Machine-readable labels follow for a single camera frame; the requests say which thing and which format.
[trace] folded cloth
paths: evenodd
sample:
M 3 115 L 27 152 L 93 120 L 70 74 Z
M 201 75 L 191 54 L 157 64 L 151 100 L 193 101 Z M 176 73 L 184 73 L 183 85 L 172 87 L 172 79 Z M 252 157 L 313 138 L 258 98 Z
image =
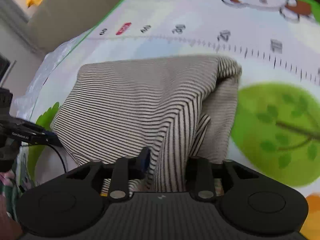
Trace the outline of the folded cloth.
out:
M 146 178 L 131 190 L 183 191 L 189 156 L 221 163 L 227 154 L 241 72 L 207 55 L 84 65 L 52 128 L 79 165 L 148 146 Z

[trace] cartoon ear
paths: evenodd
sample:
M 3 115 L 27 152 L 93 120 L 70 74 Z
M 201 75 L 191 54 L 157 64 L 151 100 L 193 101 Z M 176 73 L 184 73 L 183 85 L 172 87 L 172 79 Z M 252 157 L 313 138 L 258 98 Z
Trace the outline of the cartoon ear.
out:
M 293 12 L 292 10 L 288 9 L 287 7 L 284 8 L 280 8 L 279 9 L 280 15 L 290 21 L 290 22 L 294 22 L 294 23 L 298 23 L 300 21 L 300 15 L 296 12 Z
M 237 8 L 243 8 L 247 6 L 247 4 L 242 3 L 239 0 L 221 0 L 221 1 L 223 1 L 226 5 L 237 7 Z

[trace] black cable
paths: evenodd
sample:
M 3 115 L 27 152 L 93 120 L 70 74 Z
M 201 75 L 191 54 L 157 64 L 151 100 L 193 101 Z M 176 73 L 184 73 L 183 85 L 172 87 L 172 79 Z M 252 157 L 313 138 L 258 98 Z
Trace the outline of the black cable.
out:
M 35 146 L 35 145 L 45 145 L 45 146 L 49 146 L 52 150 L 54 150 L 54 151 L 56 152 L 56 154 L 59 156 L 60 160 L 61 160 L 64 173 L 67 173 L 66 165 L 64 164 L 64 161 L 63 161 L 60 153 L 59 153 L 59 152 L 57 151 L 57 149 L 54 148 L 51 144 L 42 144 L 42 143 L 39 143 L 39 144 L 28 144 L 28 145 L 23 145 L 23 146 L 21 146 L 21 147 L 29 147 L 29 146 Z

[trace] green leaf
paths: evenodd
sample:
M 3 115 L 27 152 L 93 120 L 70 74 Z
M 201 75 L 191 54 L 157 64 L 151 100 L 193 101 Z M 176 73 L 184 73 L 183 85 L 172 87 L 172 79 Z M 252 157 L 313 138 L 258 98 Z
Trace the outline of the green leaf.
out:
M 314 143 L 309 145 L 307 154 L 308 154 L 308 159 L 311 161 L 314 161 L 315 158 L 317 157 L 317 146 Z
M 288 145 L 289 144 L 289 138 L 286 134 L 283 133 L 277 133 L 276 134 L 276 140 L 281 144 L 281 145 Z
M 297 107 L 302 112 L 305 112 L 308 109 L 308 101 L 304 97 L 300 96 Z
M 279 162 L 280 169 L 287 167 L 289 165 L 289 163 L 291 162 L 291 154 L 286 153 L 286 154 L 280 156 L 278 159 L 278 162 Z
M 278 117 L 278 108 L 275 105 L 268 105 L 267 111 L 272 117 L 274 118 Z
M 291 116 L 296 118 L 302 116 L 303 112 L 301 110 L 292 110 L 291 111 Z
M 271 141 L 264 141 L 264 142 L 260 143 L 260 147 L 265 152 L 274 152 L 276 150 L 276 146 Z
M 265 113 L 258 113 L 257 118 L 259 121 L 264 122 L 264 123 L 271 123 L 272 122 L 272 117 L 268 114 Z
M 294 103 L 293 97 L 292 97 L 291 95 L 289 95 L 289 94 L 283 94 L 283 95 L 282 95 L 282 99 L 283 99 L 283 101 L 284 101 L 285 103 L 287 103 L 287 104 L 292 104 L 292 103 Z

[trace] printed number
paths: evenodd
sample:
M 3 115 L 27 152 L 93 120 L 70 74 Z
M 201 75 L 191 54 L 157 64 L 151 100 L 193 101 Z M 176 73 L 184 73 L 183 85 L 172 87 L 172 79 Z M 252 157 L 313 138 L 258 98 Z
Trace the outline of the printed number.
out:
M 273 52 L 282 53 L 282 42 L 271 39 L 270 49 L 271 49 Z
M 183 30 L 186 28 L 185 25 L 183 24 L 178 24 L 175 26 L 176 28 L 172 30 L 172 33 L 178 33 L 178 34 L 182 34 Z
M 142 33 L 145 33 L 147 30 L 149 30 L 151 28 L 151 26 L 150 25 L 145 25 L 140 31 L 142 32 Z
M 230 31 L 223 30 L 218 35 L 217 39 L 218 39 L 218 41 L 220 41 L 220 39 L 223 39 L 224 41 L 228 42 L 230 36 L 231 36 L 231 32 Z
M 103 35 L 108 29 L 102 29 L 102 31 L 99 33 L 99 35 Z

